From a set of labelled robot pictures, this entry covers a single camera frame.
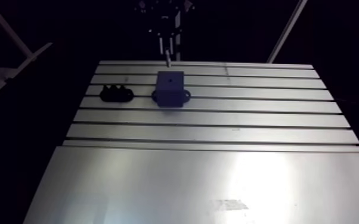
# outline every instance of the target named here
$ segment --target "metal surface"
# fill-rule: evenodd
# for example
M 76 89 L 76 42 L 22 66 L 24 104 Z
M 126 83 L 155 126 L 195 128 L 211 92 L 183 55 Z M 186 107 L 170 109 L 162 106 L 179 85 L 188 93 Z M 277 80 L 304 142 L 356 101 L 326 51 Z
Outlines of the metal surface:
M 356 224 L 359 153 L 59 147 L 25 224 Z
M 99 95 L 103 86 L 89 86 L 86 95 Z M 131 86 L 130 89 L 137 97 L 150 97 L 154 86 Z M 327 90 L 312 89 L 265 89 L 265 88 L 226 88 L 187 86 L 192 98 L 233 98 L 233 99 L 294 99 L 332 101 L 333 98 Z
M 273 48 L 270 56 L 268 57 L 267 63 L 273 63 L 276 59 L 277 54 L 280 52 L 282 46 L 284 45 L 285 41 L 288 38 L 289 33 L 292 31 L 293 26 L 295 25 L 296 21 L 298 20 L 302 10 L 304 9 L 308 0 L 299 0 L 298 4 L 296 5 L 288 23 L 286 24 L 283 33 L 281 34 L 280 38 L 278 39 L 276 45 Z
M 64 146 L 136 148 L 151 150 L 192 150 L 192 151 L 271 151 L 271 152 L 325 152 L 359 153 L 359 146 L 353 145 L 263 145 L 263 144 L 220 144 L 220 143 L 184 143 L 184 142 L 148 142 L 148 141 L 98 141 L 65 140 Z
M 359 144 L 352 130 L 72 124 L 68 138 L 123 141 Z
M 185 74 L 226 75 L 226 76 L 263 76 L 318 79 L 315 70 L 308 69 L 257 69 L 242 67 L 207 67 L 207 66 L 110 66 L 99 65 L 96 74 L 157 74 L 159 71 L 183 71 Z
M 95 75 L 92 84 L 125 84 L 125 85 L 155 85 L 157 74 L 154 75 Z M 268 87 L 295 89 L 325 89 L 320 79 L 277 79 L 256 77 L 225 77 L 225 76 L 186 76 L 187 86 L 237 86 L 237 87 Z
M 131 66 L 164 66 L 164 61 L 100 61 L 99 64 Z M 173 61 L 173 66 L 216 66 L 216 67 L 260 67 L 279 69 L 313 69 L 309 64 L 266 64 L 266 63 L 229 63 L 213 61 Z
M 116 110 L 173 110 L 160 108 L 150 98 L 135 97 L 122 104 L 103 102 L 98 97 L 84 97 L 81 108 Z M 341 113 L 335 102 L 314 101 L 271 101 L 258 99 L 200 99 L 195 98 L 184 104 L 181 111 L 226 111 L 262 113 Z
M 193 126 L 348 128 L 343 115 L 78 110 L 75 122 Z

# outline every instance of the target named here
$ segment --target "blue box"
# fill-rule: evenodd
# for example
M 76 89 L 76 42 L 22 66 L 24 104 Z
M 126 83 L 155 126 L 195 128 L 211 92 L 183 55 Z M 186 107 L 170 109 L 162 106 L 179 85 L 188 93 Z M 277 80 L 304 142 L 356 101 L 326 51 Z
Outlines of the blue box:
M 184 89 L 184 72 L 159 71 L 152 97 L 159 107 L 182 107 L 190 97 Z

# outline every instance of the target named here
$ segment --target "metal beam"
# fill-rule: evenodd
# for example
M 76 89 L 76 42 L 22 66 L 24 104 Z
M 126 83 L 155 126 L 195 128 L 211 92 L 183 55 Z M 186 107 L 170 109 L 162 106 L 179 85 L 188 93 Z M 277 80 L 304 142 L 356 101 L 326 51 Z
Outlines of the metal beam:
M 277 54 L 280 52 L 281 47 L 284 45 L 285 41 L 287 40 L 287 37 L 289 33 L 292 31 L 293 26 L 295 25 L 296 21 L 298 20 L 302 10 L 304 9 L 306 3 L 308 0 L 299 0 L 298 4 L 295 7 L 295 10 L 293 11 L 291 18 L 289 19 L 287 25 L 285 26 L 283 33 L 281 34 L 280 38 L 278 39 L 273 51 L 271 52 L 267 63 L 273 63 L 273 61 L 276 59 Z

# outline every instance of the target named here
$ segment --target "black background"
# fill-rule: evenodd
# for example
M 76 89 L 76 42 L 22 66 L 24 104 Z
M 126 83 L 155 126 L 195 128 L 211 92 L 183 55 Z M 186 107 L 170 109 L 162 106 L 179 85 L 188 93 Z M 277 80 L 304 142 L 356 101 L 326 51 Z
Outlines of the black background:
M 193 1 L 184 61 L 266 62 L 297 1 Z M 0 92 L 0 222 L 21 223 L 98 60 L 162 60 L 136 1 L 0 1 L 44 52 Z M 24 57 L 0 29 L 0 67 Z M 275 63 L 312 64 L 359 137 L 359 1 L 310 0 Z

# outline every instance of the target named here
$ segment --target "black object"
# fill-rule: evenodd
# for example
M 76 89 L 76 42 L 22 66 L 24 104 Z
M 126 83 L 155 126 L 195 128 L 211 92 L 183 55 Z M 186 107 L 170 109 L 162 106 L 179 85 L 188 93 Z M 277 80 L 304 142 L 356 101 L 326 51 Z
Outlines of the black object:
M 159 71 L 151 98 L 159 107 L 182 107 L 191 98 L 184 89 L 183 71 Z
M 134 99 L 132 90 L 125 88 L 125 86 L 117 88 L 115 85 L 111 85 L 111 87 L 104 85 L 99 96 L 104 102 L 130 102 Z

